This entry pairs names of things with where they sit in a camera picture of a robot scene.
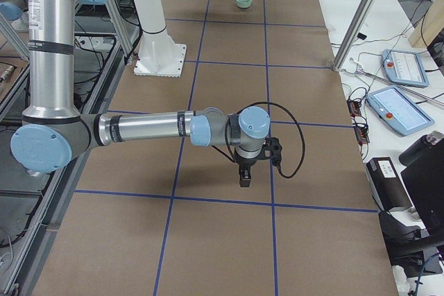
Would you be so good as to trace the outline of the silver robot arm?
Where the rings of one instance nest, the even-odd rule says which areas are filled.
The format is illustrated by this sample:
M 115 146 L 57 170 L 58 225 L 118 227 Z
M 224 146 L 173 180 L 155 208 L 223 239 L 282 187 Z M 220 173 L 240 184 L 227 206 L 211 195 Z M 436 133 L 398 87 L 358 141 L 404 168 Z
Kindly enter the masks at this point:
M 113 142 L 189 137 L 195 146 L 234 151 L 239 183 L 271 157 L 270 117 L 248 106 L 226 115 L 215 108 L 139 116 L 81 114 L 74 105 L 74 17 L 80 0 L 28 0 L 31 103 L 10 140 L 13 157 L 32 171 L 50 173 L 79 155 Z

